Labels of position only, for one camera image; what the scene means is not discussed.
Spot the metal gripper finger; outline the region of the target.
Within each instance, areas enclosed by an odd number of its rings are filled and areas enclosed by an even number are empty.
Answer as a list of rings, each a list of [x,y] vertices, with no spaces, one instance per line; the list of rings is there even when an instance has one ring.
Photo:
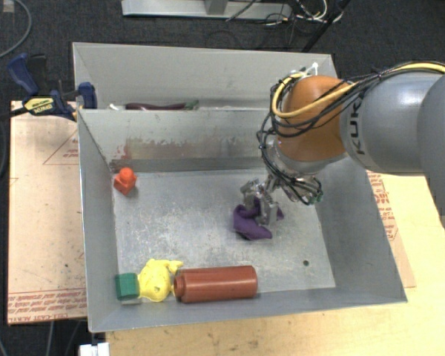
[[[243,196],[243,206],[247,211],[258,212],[260,210],[260,181],[258,179],[251,179],[240,188],[240,193]]]
[[[270,194],[262,195],[260,201],[259,223],[262,225],[271,225],[276,223],[279,212],[279,205],[273,200]]]

